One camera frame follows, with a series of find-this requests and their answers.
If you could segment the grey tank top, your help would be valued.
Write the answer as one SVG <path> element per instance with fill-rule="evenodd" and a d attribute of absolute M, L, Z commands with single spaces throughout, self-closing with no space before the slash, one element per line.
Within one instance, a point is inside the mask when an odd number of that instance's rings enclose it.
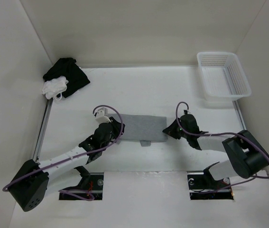
<path fill-rule="evenodd" d="M 148 147 L 151 143 L 164 143 L 168 136 L 162 131 L 167 128 L 167 118 L 151 115 L 121 114 L 125 124 L 124 133 L 117 141 L 140 142 L 142 147 Z"/>

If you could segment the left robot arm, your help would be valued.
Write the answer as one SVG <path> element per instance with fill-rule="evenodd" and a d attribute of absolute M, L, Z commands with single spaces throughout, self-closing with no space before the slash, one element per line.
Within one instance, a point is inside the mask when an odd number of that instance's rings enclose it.
<path fill-rule="evenodd" d="M 22 210 L 27 212 L 54 191 L 68 194 L 68 190 L 74 186 L 85 189 L 90 174 L 84 166 L 101 157 L 103 151 L 116 143 L 124 128 L 123 122 L 109 118 L 109 122 L 99 124 L 94 134 L 72 150 L 46 161 L 30 159 L 24 162 L 3 190 L 9 192 Z"/>

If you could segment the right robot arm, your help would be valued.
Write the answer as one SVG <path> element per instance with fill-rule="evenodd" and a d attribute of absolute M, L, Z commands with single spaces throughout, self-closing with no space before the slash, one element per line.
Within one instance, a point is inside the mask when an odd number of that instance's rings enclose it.
<path fill-rule="evenodd" d="M 255 177 L 260 170 L 269 166 L 268 153 L 247 130 L 227 134 L 203 132 L 192 114 L 184 114 L 162 132 L 177 140 L 185 138 L 189 146 L 196 150 L 227 154 L 228 160 L 204 169 L 202 181 L 208 188 L 215 187 L 224 178 Z"/>

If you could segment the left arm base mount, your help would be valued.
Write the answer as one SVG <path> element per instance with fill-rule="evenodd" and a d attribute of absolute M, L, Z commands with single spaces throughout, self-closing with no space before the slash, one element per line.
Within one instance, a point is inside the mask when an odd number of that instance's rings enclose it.
<path fill-rule="evenodd" d="M 59 200 L 75 201 L 75 200 L 102 200 L 104 187 L 103 172 L 89 172 L 85 167 L 76 168 L 81 175 L 81 180 L 76 186 L 68 187 L 64 191 L 69 194 L 59 193 Z"/>

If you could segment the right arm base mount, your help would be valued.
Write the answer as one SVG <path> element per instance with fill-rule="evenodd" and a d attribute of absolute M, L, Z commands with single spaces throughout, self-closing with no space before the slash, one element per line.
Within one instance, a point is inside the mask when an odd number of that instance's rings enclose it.
<path fill-rule="evenodd" d="M 233 200 L 232 188 L 222 189 L 230 185 L 229 178 L 215 181 L 202 172 L 189 172 L 187 180 L 191 200 Z"/>

